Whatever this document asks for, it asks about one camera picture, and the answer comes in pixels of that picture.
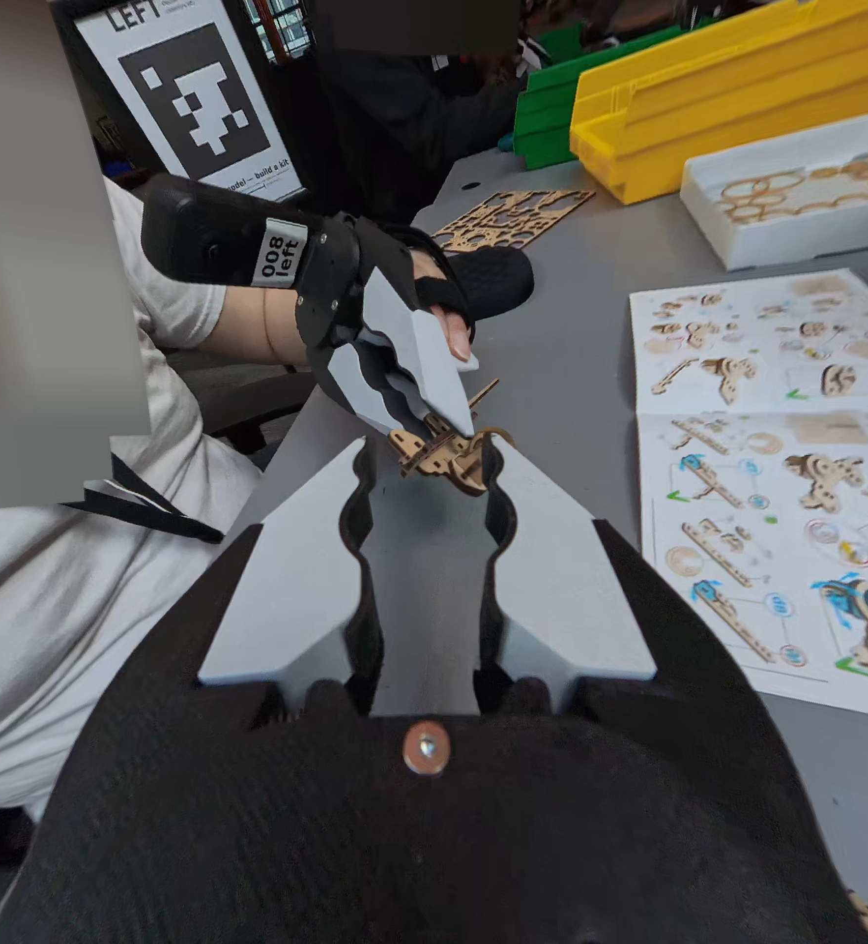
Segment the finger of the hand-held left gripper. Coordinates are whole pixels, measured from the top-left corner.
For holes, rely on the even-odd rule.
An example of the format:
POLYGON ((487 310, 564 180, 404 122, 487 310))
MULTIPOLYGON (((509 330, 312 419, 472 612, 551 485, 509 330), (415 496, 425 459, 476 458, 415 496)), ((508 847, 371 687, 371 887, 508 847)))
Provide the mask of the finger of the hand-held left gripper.
POLYGON ((463 435, 474 433, 471 408, 440 321, 433 313, 413 308, 378 267, 364 288, 358 336, 362 372, 375 395, 361 395, 359 417, 377 431, 406 429, 415 417, 409 406, 393 400, 398 392, 390 380, 395 371, 408 377, 429 413, 438 415, 463 435))
POLYGON ((424 422, 428 404, 390 345, 355 341, 341 346, 332 353, 327 369, 346 409, 379 434, 403 430, 433 436, 424 422))

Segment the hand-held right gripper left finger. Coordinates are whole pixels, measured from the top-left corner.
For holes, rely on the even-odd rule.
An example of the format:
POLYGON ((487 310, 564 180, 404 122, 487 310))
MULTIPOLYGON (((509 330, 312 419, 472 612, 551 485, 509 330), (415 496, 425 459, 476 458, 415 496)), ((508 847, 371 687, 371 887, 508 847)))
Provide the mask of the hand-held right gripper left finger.
POLYGON ((265 681, 285 707, 310 686, 342 683, 369 714, 384 660, 372 574, 374 448, 359 437, 260 526, 197 677, 205 686, 265 681))

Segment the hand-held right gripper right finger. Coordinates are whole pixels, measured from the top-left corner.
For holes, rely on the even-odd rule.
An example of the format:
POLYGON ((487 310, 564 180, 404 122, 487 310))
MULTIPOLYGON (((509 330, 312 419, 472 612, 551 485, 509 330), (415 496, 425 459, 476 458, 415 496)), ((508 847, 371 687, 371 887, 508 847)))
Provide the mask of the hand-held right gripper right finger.
POLYGON ((486 441, 487 560, 475 697, 499 709, 511 685, 540 680, 555 712, 582 679, 649 682, 657 665, 596 521, 507 441, 486 441))

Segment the wooden model assembly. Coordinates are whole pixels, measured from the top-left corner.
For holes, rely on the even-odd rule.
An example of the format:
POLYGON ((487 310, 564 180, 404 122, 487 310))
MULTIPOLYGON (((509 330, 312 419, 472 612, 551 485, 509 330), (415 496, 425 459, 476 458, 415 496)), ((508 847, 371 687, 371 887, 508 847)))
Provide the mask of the wooden model assembly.
POLYGON ((483 446, 486 436, 495 434, 515 445, 511 434, 499 428, 487 428, 467 438, 434 413, 426 415, 423 423, 432 434, 428 441, 403 429, 388 434, 388 443, 398 456, 401 475, 406 478, 417 473, 445 478, 471 498, 479 498, 487 491, 483 480, 483 446))

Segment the person's left forearm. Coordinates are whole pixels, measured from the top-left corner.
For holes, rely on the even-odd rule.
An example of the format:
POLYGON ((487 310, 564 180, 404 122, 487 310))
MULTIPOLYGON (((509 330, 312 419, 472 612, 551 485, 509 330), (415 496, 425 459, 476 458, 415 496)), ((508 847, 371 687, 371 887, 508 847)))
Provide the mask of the person's left forearm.
POLYGON ((199 350, 251 363, 309 366, 291 289, 228 287, 217 322, 199 350))

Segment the person's left hand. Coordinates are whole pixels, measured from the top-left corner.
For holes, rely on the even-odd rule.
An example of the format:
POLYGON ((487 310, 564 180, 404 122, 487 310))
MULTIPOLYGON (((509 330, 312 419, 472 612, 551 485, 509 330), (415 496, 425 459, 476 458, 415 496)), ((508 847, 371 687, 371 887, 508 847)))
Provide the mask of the person's left hand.
MULTIPOLYGON (((426 278, 447 280, 445 273, 426 251, 413 248, 409 252, 416 281, 426 278)), ((433 302, 422 304, 421 309, 431 313, 438 320, 453 358, 457 362, 469 363, 472 356, 471 330, 467 327, 462 315, 433 302)))

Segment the dark office chair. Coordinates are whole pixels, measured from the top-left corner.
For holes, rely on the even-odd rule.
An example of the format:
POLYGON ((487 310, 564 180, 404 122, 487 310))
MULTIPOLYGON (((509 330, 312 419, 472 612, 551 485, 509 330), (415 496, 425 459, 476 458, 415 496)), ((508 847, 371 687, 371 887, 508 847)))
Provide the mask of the dark office chair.
POLYGON ((265 449, 264 427, 291 421, 317 386, 306 368, 255 364, 200 350, 166 349, 164 355, 198 401, 205 433, 244 456, 265 449))

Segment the person's white shirt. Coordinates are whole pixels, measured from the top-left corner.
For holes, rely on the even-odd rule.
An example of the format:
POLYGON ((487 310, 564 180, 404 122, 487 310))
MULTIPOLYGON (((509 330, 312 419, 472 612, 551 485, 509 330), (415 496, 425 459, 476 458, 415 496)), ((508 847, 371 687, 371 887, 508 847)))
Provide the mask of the person's white shirt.
MULTIPOLYGON (((141 246, 142 201, 104 184, 152 424, 150 435, 113 438, 112 451, 179 511, 229 531, 261 473, 204 434, 163 353, 211 334, 225 290, 160 275, 141 246)), ((198 540, 61 506, 0 509, 0 809, 39 820, 96 702, 213 555, 198 540)))

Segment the white sign with black marker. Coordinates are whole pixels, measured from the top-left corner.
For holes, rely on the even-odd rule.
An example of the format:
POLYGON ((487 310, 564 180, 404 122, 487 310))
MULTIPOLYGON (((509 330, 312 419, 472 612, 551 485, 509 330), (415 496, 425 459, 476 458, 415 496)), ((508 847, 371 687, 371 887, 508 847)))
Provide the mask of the white sign with black marker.
POLYGON ((75 25, 169 173, 270 201, 303 193, 223 2, 110 2, 75 25))

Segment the laser-cut plywood sheet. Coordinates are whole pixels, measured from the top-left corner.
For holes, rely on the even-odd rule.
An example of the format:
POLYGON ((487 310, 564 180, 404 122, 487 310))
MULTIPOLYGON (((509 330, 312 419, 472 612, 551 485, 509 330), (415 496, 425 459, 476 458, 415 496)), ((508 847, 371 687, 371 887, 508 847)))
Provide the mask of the laser-cut plywood sheet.
POLYGON ((574 209, 593 198, 594 191, 503 191, 481 201, 432 235, 445 253, 478 248, 523 249, 574 209))

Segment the green storage bin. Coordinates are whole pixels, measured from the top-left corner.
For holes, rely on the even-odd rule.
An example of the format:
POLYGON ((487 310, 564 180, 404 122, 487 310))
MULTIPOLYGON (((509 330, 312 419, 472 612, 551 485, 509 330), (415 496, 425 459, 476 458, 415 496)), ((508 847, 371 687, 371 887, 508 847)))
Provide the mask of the green storage bin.
POLYGON ((587 53, 579 41, 580 30, 575 24, 550 30, 538 39, 550 63, 528 77, 526 90, 518 98, 511 137, 513 153, 524 159, 529 170, 575 159, 569 148, 569 128, 579 78, 584 72, 682 34, 678 25, 672 25, 587 53))

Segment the open instruction booklet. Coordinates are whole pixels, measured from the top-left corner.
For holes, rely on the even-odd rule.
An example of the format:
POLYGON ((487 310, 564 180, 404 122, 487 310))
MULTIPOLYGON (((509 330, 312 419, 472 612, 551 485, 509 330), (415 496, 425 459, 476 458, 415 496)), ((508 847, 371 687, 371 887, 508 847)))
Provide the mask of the open instruction booklet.
POLYGON ((629 297, 641 551, 760 692, 868 714, 868 285, 629 297))

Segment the yellow storage bin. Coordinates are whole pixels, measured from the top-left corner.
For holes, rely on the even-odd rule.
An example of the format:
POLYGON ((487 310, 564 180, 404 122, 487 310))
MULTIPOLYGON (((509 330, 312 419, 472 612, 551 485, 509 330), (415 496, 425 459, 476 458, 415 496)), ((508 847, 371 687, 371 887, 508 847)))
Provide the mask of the yellow storage bin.
POLYGON ((630 205, 678 191, 689 159, 865 113, 868 35, 808 35, 581 93, 570 145, 630 205))
POLYGON ((576 122, 786 134, 868 113, 868 1, 777 2, 585 73, 576 122))

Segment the white cardboard box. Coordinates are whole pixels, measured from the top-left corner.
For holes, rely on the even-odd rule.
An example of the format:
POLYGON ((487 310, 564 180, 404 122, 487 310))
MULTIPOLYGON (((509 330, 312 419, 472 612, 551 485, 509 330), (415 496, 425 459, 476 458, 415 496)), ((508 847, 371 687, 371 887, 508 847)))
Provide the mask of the white cardboard box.
POLYGON ((738 226, 716 206, 733 180, 868 159, 868 113, 689 159, 679 197, 727 271, 868 248, 868 204, 738 226))

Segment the group of wooden rings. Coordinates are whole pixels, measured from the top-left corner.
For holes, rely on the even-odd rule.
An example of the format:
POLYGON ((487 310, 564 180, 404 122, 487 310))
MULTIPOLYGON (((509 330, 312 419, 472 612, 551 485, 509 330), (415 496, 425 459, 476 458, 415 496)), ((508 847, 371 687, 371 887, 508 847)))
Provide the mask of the group of wooden rings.
POLYGON ((716 201, 738 226, 868 204, 868 159, 726 183, 716 201))

